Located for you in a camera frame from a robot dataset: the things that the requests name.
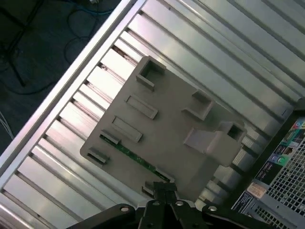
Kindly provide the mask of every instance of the black cable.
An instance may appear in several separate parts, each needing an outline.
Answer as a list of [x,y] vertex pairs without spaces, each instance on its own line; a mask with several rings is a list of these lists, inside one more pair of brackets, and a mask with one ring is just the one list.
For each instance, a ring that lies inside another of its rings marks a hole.
[[65,47],[63,48],[63,57],[65,59],[65,61],[68,63],[68,64],[72,64],[71,61],[68,60],[68,57],[67,57],[67,50],[69,48],[69,46],[74,42],[74,41],[88,41],[88,37],[84,36],[84,37],[74,37],[72,38],[71,40],[68,41],[68,43],[66,43]]
[[[99,10],[99,4],[96,4],[96,9],[97,9],[97,11]],[[95,17],[94,17],[94,18],[95,18],[95,21],[94,21],[93,27],[92,27],[92,29],[91,29],[89,35],[88,35],[88,36],[80,36],[80,35],[78,35],[78,34],[72,29],[72,27],[71,27],[71,25],[70,25],[70,18],[71,18],[71,16],[73,16],[73,15],[74,15],[75,13],[77,13],[77,12],[85,12],[85,13],[88,13],[88,12],[86,12],[86,11],[84,11],[84,10],[74,10],[74,11],[72,11],[72,12],[69,13],[69,15],[68,15],[68,17],[67,17],[67,19],[66,19],[66,22],[67,22],[67,24],[68,24],[68,28],[69,28],[70,32],[75,36],[75,38],[72,38],[71,40],[69,40],[69,41],[66,43],[66,45],[65,45],[65,47],[64,47],[64,49],[63,49],[63,57],[64,57],[65,61],[66,61],[68,64],[70,64],[70,65],[72,64],[72,62],[69,61],[68,56],[67,56],[68,48],[69,48],[70,45],[73,44],[75,41],[86,42],[86,43],[88,43],[89,40],[90,40],[90,39],[92,38],[92,36],[94,35],[94,31],[95,31],[95,29],[96,29],[96,27],[97,27],[97,25],[98,25],[99,16],[100,16],[100,15],[98,15],[98,14],[95,15]]]
[[114,11],[114,8],[113,8],[113,9],[110,9],[110,10],[105,10],[105,11],[99,11],[99,10],[94,11],[94,10],[90,10],[90,9],[88,9],[88,8],[86,8],[86,7],[84,7],[84,6],[80,5],[80,4],[78,4],[78,3],[77,3],[76,1],[74,1],[74,0],[65,0],[65,1],[74,3],[74,4],[76,5],[76,7],[78,7],[79,9],[81,9],[81,10],[83,10],[83,11],[89,13],[89,14],[93,14],[93,15],[100,15],[100,16],[102,16],[102,15],[111,14],[111,13]]
[[44,87],[36,90],[36,91],[32,91],[32,92],[17,92],[15,91],[14,89],[11,89],[10,87],[8,87],[3,81],[0,81],[0,84],[2,84],[6,90],[8,90],[9,92],[13,93],[13,94],[17,94],[17,95],[33,95],[33,94],[38,94],[42,91],[44,91],[45,89],[47,89],[48,87],[50,87],[51,85],[53,84],[56,84],[57,81],[53,81],[53,82],[50,82],[48,83],[47,85],[45,85]]

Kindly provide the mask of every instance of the label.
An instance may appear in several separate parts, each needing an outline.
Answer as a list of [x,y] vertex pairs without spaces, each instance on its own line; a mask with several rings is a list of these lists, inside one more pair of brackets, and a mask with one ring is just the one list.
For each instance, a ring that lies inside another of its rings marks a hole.
[[243,210],[249,205],[253,197],[249,195],[246,192],[243,192],[243,194],[238,198],[238,200],[235,202],[232,210],[236,211],[237,213],[242,213]]
[[281,169],[287,165],[305,137],[305,117],[298,118],[268,161],[255,176],[255,179],[270,185]]
[[270,185],[283,166],[267,161],[256,175],[255,179]]
[[260,199],[266,193],[267,189],[265,189],[264,187],[260,186],[257,183],[252,182],[250,186],[247,188],[247,191],[256,198]]

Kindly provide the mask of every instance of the gray plastic part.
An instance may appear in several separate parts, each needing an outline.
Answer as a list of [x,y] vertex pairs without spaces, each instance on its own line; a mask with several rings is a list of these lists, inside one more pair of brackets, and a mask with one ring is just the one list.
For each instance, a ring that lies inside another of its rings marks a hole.
[[213,107],[213,100],[204,92],[197,90],[192,95],[193,100],[184,108],[183,111],[189,115],[193,115],[201,121],[204,121]]
[[108,138],[110,141],[112,141],[115,144],[118,144],[120,142],[120,139],[114,137],[112,134],[109,134],[106,130],[101,130],[101,135]]
[[224,167],[233,162],[240,150],[240,144],[223,131],[192,129],[184,143],[210,156]]
[[[136,101],[128,102],[130,97]],[[200,118],[183,112],[185,108]],[[102,140],[103,130],[119,139],[117,142],[141,157],[141,161],[145,160],[174,180],[181,198],[196,201],[220,163],[184,142],[192,129],[215,132],[221,122],[243,126],[240,118],[204,92],[190,86],[152,57],[143,57],[81,148],[81,155],[88,158],[91,147],[103,152],[110,160],[100,167],[139,193],[145,182],[163,181]],[[219,151],[217,144],[226,141],[225,138],[219,135],[217,143],[211,145],[211,152]]]
[[91,162],[94,164],[102,164],[105,165],[106,162],[109,160],[109,157],[105,156],[100,151],[96,150],[95,148],[90,148],[87,157]]

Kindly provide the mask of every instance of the corrugated metal surface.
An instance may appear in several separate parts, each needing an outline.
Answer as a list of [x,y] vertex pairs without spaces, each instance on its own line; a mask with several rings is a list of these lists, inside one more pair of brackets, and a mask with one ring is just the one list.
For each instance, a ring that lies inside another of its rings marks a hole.
[[240,153],[230,167],[217,169],[197,201],[221,203],[305,95],[305,11],[299,4],[122,1],[0,158],[3,211],[25,227],[64,228],[116,203],[143,199],[79,150],[146,55],[243,118],[247,136]]

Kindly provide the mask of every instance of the black metal stand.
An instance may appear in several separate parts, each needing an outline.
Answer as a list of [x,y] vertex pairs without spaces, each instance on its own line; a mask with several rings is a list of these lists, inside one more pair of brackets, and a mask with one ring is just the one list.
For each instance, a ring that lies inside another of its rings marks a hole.
[[34,8],[30,12],[25,24],[23,22],[21,22],[18,18],[11,15],[6,9],[4,9],[3,7],[0,7],[0,13],[1,14],[3,14],[6,18],[8,18],[11,22],[16,24],[17,26],[21,27],[21,30],[19,31],[19,33],[14,37],[14,39],[9,44],[8,49],[6,49],[3,44],[1,44],[0,53],[3,54],[4,58],[9,63],[10,67],[14,71],[14,73],[15,73],[15,75],[16,75],[16,77],[17,77],[17,79],[18,79],[18,81],[19,81],[19,83],[21,84],[22,87],[25,86],[25,82],[21,78],[16,66],[14,65],[14,63],[12,61],[11,56],[12,56],[13,51],[16,49],[19,41],[23,37],[25,31],[27,30],[27,28],[29,27],[29,25],[31,24],[33,19],[35,18],[36,14],[37,14],[39,8],[42,6],[43,2],[44,2],[44,0],[38,0],[36,2]]
[[154,198],[135,210],[118,204],[69,229],[275,229],[254,218],[220,206],[205,206],[202,212],[188,200],[177,199],[174,183],[154,182]]

